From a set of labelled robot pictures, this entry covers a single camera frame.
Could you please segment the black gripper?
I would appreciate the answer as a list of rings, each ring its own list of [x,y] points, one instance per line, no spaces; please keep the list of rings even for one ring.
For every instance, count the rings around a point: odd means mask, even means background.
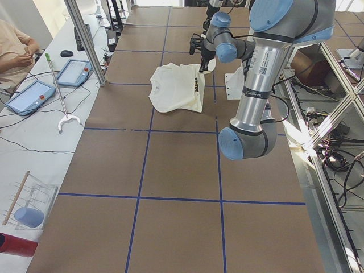
[[[205,21],[203,22],[203,25],[202,25],[202,29],[203,29],[202,34],[203,35],[205,35],[207,33],[207,30],[208,30],[209,25],[210,25],[211,18],[212,18],[212,16],[209,13],[207,13],[206,14],[206,19],[205,19]]]
[[[206,48],[206,42],[206,39],[201,42],[201,65],[199,69],[200,73],[207,72],[209,70],[208,63],[215,57],[215,51],[211,51]]]

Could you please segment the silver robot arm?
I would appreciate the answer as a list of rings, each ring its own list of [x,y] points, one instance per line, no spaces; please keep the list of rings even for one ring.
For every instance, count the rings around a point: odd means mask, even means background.
[[[231,17],[217,11],[201,42],[201,71],[217,57],[222,63],[250,60],[242,95],[229,127],[219,133],[221,152],[230,160],[267,155],[276,142],[276,120],[268,98],[292,47],[328,40],[335,1],[255,1],[249,16],[252,41],[234,38]]]
[[[218,12],[222,6],[223,1],[220,0],[208,0],[203,1],[203,3],[206,3],[207,10],[206,10],[206,19],[203,22],[202,28],[203,32],[202,35],[205,36],[207,33],[207,30],[210,26],[210,22],[212,20],[213,15]]]

